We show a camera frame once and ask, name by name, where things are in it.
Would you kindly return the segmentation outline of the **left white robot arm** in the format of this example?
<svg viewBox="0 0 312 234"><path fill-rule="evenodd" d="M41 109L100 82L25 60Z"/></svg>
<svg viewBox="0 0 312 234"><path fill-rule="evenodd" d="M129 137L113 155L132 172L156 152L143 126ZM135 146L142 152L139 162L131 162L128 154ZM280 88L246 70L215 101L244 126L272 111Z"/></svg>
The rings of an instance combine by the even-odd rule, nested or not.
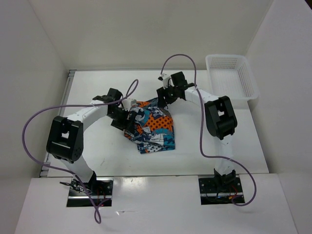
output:
<svg viewBox="0 0 312 234"><path fill-rule="evenodd" d="M87 195L91 195L102 186L96 173L87 165L83 157L84 131L103 117L110 117L112 125L120 130L131 130L132 121L129 112L136 104L135 99L123 98L122 93L114 88L108 94L95 96L91 103L79 111L53 119L46 150L59 159L75 177L71 184Z"/></svg>

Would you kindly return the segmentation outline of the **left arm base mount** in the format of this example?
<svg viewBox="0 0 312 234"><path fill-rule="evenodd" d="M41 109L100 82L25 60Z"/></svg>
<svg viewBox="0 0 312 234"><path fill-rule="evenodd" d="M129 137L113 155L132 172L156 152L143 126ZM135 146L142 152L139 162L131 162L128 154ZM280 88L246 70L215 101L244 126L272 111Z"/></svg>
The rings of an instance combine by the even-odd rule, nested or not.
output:
<svg viewBox="0 0 312 234"><path fill-rule="evenodd" d="M112 177L98 177L97 181L99 183L99 187L97 189L91 191L87 188L91 199L96 206L111 207L114 179ZM83 187L75 179L72 179L70 183L60 182L60 184L69 187L66 207L72 208L93 206Z"/></svg>

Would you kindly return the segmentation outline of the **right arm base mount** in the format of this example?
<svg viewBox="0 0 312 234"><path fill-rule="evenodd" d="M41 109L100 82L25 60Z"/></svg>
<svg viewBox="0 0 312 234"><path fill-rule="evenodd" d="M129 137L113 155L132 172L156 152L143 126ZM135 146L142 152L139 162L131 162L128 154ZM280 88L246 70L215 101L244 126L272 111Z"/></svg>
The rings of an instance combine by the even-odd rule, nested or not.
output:
<svg viewBox="0 0 312 234"><path fill-rule="evenodd" d="M201 205L231 204L232 199L237 204L245 203L241 181L238 176L232 184L226 185L219 190L212 175L200 176L198 184Z"/></svg>

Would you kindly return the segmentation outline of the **patterned blue orange shorts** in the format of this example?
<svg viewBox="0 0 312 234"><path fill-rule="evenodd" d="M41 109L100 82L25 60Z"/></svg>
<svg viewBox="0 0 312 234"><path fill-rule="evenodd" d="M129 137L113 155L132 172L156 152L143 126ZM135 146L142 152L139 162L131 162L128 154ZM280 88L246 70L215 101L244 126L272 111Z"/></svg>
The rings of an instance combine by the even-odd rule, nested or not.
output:
<svg viewBox="0 0 312 234"><path fill-rule="evenodd" d="M133 130L124 136L135 143L141 154L170 151L176 148L174 122L171 114L158 107L158 98L137 101L129 113L134 118Z"/></svg>

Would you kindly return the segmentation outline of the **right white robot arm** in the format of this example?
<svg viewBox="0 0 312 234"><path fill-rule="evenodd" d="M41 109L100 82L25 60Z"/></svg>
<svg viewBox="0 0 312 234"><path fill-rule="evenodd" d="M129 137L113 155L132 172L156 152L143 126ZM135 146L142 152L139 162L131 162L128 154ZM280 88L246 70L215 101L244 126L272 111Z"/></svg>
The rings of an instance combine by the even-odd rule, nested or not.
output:
<svg viewBox="0 0 312 234"><path fill-rule="evenodd" d="M217 155L210 158L217 159L214 168L214 186L216 191L226 191L235 180L236 172L231 159L233 158L232 139L237 127L237 119L232 103L228 96L218 97L200 88L194 83L188 83L182 72L172 75L161 74L158 80L162 87L157 89L158 105L166 107L177 99L183 99L201 108L203 126L214 137Z"/></svg>

